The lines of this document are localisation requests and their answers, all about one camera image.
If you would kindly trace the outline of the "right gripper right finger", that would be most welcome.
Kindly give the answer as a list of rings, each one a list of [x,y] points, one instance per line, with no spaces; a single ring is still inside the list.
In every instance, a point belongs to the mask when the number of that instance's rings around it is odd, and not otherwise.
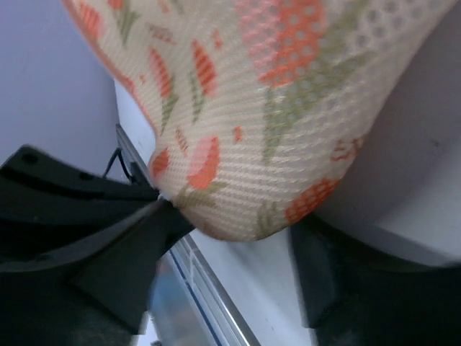
[[[306,216],[290,227],[302,311],[319,345],[458,345],[460,266],[381,252]]]

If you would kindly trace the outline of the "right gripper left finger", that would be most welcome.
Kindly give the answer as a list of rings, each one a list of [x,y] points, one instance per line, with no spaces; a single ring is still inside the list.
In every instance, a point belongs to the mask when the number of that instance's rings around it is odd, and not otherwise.
[[[192,229],[150,185],[19,147],[1,165],[1,343],[68,345],[87,307],[133,332],[158,261]]]

